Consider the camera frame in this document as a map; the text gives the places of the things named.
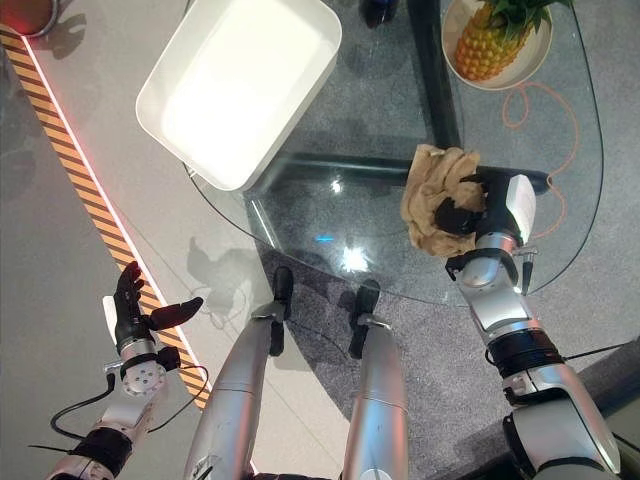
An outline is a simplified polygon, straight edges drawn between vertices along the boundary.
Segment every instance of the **pineapple leaves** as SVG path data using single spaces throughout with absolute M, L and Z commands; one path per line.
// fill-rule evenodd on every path
M 544 20 L 551 23 L 549 13 L 545 9 L 552 3 L 562 3 L 570 7 L 572 0 L 488 0 L 492 5 L 491 17 L 506 25 L 505 40 L 511 41 L 523 35 L 530 25 L 536 32 Z

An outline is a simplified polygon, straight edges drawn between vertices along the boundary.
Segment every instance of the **pineapple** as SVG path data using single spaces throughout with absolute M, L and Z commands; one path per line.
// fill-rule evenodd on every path
M 456 47 L 456 70 L 469 80 L 498 75 L 518 55 L 532 29 L 544 20 L 551 3 L 571 0 L 485 0 L 469 20 Z

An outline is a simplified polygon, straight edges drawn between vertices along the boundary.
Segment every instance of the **wire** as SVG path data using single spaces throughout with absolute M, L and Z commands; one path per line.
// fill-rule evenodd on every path
M 580 124 L 578 122 L 575 111 L 573 110 L 569 102 L 567 102 L 562 97 L 562 95 L 543 83 L 524 82 L 511 89 L 504 99 L 504 103 L 502 104 L 502 122 L 504 123 L 505 127 L 512 130 L 517 130 L 526 122 L 527 118 L 529 117 L 529 96 L 527 95 L 527 88 L 538 88 L 550 95 L 565 110 L 565 113 L 571 120 L 574 133 L 573 145 L 570 152 L 567 154 L 560 166 L 549 173 L 549 175 L 547 175 L 547 185 L 549 187 L 549 190 L 551 190 L 551 192 L 558 198 L 558 200 L 560 200 L 561 212 L 553 225 L 548 227 L 544 232 L 537 233 L 532 236 L 533 239 L 539 239 L 546 237 L 547 235 L 556 231 L 560 227 L 560 225 L 564 223 L 567 217 L 567 199 L 560 191 L 560 188 L 552 183 L 552 180 L 556 175 L 559 175 L 560 173 L 568 169 L 571 166 L 571 163 L 575 160 L 578 152 L 578 146 L 580 145 Z M 522 97 L 522 100 L 524 102 L 524 113 L 520 120 L 513 121 L 509 118 L 509 106 L 511 105 L 511 100 L 516 93 L 519 93 Z
M 636 452 L 640 453 L 640 447 L 638 447 L 637 445 L 634 445 L 629 440 L 626 440 L 626 439 L 622 438 L 617 433 L 615 433 L 615 432 L 612 432 L 612 433 L 613 433 L 613 436 L 615 437 L 615 439 L 618 440 L 620 443 L 623 443 L 624 445 L 626 445 L 630 449 L 635 450 Z
M 491 360 L 491 358 L 489 357 L 489 349 L 485 349 L 484 351 L 484 359 L 487 361 L 487 363 L 489 365 L 493 365 L 494 367 L 496 366 L 496 362 L 494 362 L 493 360 Z
M 204 392 L 204 389 L 207 388 L 207 382 L 209 381 L 209 370 L 207 370 L 207 367 L 205 367 L 204 365 L 189 365 L 188 367 L 182 367 L 180 370 L 188 370 L 190 368 L 201 368 L 204 371 L 206 378 L 204 380 L 204 383 L 202 384 L 202 387 L 200 388 L 200 390 L 198 390 L 198 393 L 193 395 L 187 403 L 185 403 L 182 407 L 180 407 L 180 410 L 178 410 L 176 413 L 171 415 L 167 420 L 165 420 L 163 423 L 161 423 L 157 427 L 154 427 L 151 430 L 149 430 L 147 433 L 157 432 L 161 428 L 166 427 L 169 424 L 169 422 L 171 422 L 174 418 L 180 415 L 189 405 L 191 405 L 191 402 L 193 402 L 196 398 L 198 398 L 200 394 Z
M 78 410 L 79 408 L 82 408 L 82 407 L 86 407 L 87 405 L 91 405 L 92 403 L 96 403 L 102 400 L 103 398 L 109 396 L 111 392 L 113 392 L 115 385 L 116 385 L 115 374 L 107 373 L 107 390 L 105 390 L 100 395 L 96 395 L 95 397 L 89 398 L 82 402 L 78 402 L 75 405 L 71 405 L 70 407 L 64 408 L 60 410 L 58 413 L 56 413 L 53 417 L 51 417 L 51 421 L 49 422 L 49 425 L 51 425 L 51 428 L 53 429 L 53 431 L 56 433 L 59 433 L 60 435 L 64 435 L 65 437 L 73 438 L 74 440 L 84 440 L 84 437 L 82 435 L 78 435 L 77 433 L 69 432 L 67 430 L 60 428 L 58 426 L 58 420 L 60 420 L 60 418 L 66 415 L 67 413 L 70 413 L 74 410 Z
M 590 350 L 588 352 L 578 353 L 577 355 L 571 355 L 569 357 L 562 357 L 562 358 L 563 360 L 573 360 L 574 358 L 586 357 L 587 355 L 593 355 L 595 353 L 606 352 L 607 350 L 613 350 L 614 348 L 624 347 L 625 345 L 629 345 L 634 342 L 635 340 L 632 340 L 630 342 L 619 343 L 617 345 L 610 345 L 608 347 L 598 348 L 596 350 Z
M 71 453 L 71 450 L 66 450 L 64 448 L 58 448 L 58 447 L 50 447 L 48 445 L 27 445 L 27 447 L 40 448 L 41 450 L 51 450 L 54 452 Z
M 200 475 L 197 480 L 204 480 L 207 475 L 209 475 L 211 473 L 211 470 L 213 470 L 213 467 L 209 467 L 207 468 L 204 472 L 202 472 L 202 475 Z
M 347 357 L 347 354 L 346 354 L 346 353 L 344 353 L 344 351 L 342 350 L 342 348 L 340 348 L 340 345 L 338 345 L 338 343 L 337 343 L 333 338 L 331 338 L 330 336 L 325 335 L 324 333 L 322 333 L 322 332 L 320 332 L 320 331 L 318 331 L 318 330 L 315 330 L 315 329 L 313 329 L 313 328 L 311 328 L 311 327 L 307 327 L 306 325 L 302 325 L 301 323 L 295 322 L 295 321 L 293 321 L 293 320 L 287 320 L 287 324 L 289 324 L 289 325 L 295 325 L 296 327 L 300 327 L 300 328 L 302 328 L 303 330 L 306 330 L 306 331 L 311 332 L 311 333 L 315 333 L 316 335 L 320 336 L 320 337 L 321 337 L 321 338 L 323 338 L 325 341 L 327 341 L 329 344 L 331 344 L 333 347 L 335 347 L 335 349 L 336 349 L 336 350 L 338 350 L 338 351 L 340 352 L 340 354 L 341 354 L 345 359 L 348 359 L 348 358 L 349 358 L 349 357 Z

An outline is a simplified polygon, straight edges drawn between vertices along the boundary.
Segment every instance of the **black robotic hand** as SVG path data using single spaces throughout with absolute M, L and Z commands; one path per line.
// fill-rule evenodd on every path
M 203 303 L 202 298 L 195 297 L 188 302 L 157 308 L 151 315 L 144 315 L 138 305 L 140 290 L 144 286 L 141 274 L 138 263 L 131 262 L 120 275 L 113 294 L 118 315 L 115 327 L 118 353 L 125 345 L 136 340 L 153 341 L 150 330 L 165 330 L 185 323 L 196 314 Z

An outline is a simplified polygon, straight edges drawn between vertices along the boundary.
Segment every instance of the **white plate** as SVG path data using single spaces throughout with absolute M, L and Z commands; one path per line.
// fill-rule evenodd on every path
M 464 78 L 455 68 L 455 52 L 458 40 L 462 36 L 464 27 L 471 17 L 484 5 L 477 0 L 453 0 L 442 22 L 442 50 L 451 70 L 460 80 L 481 90 L 505 90 L 515 87 L 533 75 L 549 53 L 551 47 L 552 27 L 542 21 L 538 32 L 535 30 L 529 34 L 524 47 L 520 50 L 515 60 L 500 74 L 482 81 L 473 81 Z
M 320 0 L 196 0 L 136 101 L 140 125 L 207 182 L 249 188 L 333 70 Z

